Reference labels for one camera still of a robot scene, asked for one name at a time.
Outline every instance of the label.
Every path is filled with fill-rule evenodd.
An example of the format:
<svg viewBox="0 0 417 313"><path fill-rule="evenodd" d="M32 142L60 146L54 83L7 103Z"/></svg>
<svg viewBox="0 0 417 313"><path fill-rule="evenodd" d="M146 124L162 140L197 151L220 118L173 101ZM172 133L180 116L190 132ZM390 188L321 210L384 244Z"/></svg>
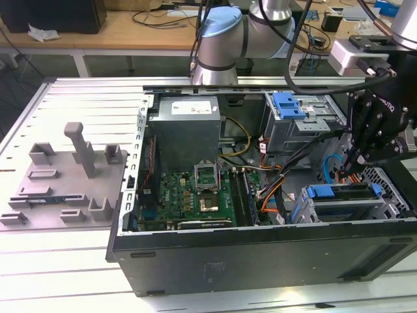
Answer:
<svg viewBox="0 0 417 313"><path fill-rule="evenodd" d="M259 144L259 150L261 150L261 153L266 154L266 144L260 143Z"/></svg>
<svg viewBox="0 0 417 313"><path fill-rule="evenodd" d="M46 200L42 200L42 199L39 199L39 200L27 200L27 202L29 202L29 203L46 203Z"/></svg>
<svg viewBox="0 0 417 313"><path fill-rule="evenodd" d="M172 115L211 114L210 101L175 101Z"/></svg>
<svg viewBox="0 0 417 313"><path fill-rule="evenodd" d="M284 218L279 213L276 215L276 221L278 222L279 225L285 224Z"/></svg>
<svg viewBox="0 0 417 313"><path fill-rule="evenodd" d="M314 109L311 106L306 106L302 108L303 111L314 112Z"/></svg>

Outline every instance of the blue box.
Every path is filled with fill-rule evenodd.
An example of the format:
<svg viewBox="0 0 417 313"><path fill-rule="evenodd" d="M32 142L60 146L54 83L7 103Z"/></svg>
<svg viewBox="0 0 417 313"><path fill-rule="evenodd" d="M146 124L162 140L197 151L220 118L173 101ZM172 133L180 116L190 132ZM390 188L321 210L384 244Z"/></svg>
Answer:
<svg viewBox="0 0 417 313"><path fill-rule="evenodd" d="M393 5L383 0L377 0L377 2L375 2L374 7L381 8L381 11L379 11L379 14L385 15L385 16L391 16L393 18L395 18L399 10L399 6Z"/></svg>

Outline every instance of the expansion slot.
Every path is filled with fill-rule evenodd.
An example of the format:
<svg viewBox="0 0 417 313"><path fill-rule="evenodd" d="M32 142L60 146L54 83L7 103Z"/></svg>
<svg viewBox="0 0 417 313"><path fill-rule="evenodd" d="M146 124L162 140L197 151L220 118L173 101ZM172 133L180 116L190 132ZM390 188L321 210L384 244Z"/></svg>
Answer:
<svg viewBox="0 0 417 313"><path fill-rule="evenodd" d="M252 220L250 202L248 201L247 189L245 180L243 178L243 173L229 172L229 180L238 226L253 226L254 223Z"/></svg>

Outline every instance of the floor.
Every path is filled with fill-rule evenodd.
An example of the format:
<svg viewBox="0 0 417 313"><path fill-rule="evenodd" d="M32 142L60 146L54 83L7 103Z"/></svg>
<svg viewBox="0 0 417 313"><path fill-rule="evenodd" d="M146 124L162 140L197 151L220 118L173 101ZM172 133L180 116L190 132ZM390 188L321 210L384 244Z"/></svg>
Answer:
<svg viewBox="0 0 417 313"><path fill-rule="evenodd" d="M135 71L129 72L126 58L115 56L88 56L87 62L93 76L186 76L187 57L134 57ZM73 58L60 55L34 55L31 62L45 76L78 77ZM336 73L326 61L317 67L306 61L299 70L299 76L335 76ZM14 72L0 71L0 140L8 132L20 112L30 101L32 94L42 83L42 78L22 59L19 69ZM282 59L256 59L252 76L282 76L285 61Z"/></svg>

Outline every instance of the gray plastic stand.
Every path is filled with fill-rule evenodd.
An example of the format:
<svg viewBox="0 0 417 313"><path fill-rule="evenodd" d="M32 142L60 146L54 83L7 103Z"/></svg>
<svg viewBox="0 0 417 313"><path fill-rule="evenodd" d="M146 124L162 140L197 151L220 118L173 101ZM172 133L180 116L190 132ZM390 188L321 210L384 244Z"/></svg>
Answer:
<svg viewBox="0 0 417 313"><path fill-rule="evenodd" d="M36 143L33 163L16 194L10 213L0 216L0 230L92 228L111 225L120 196L127 152L107 145L94 152L81 123L68 123L64 134L76 152L55 152Z"/></svg>

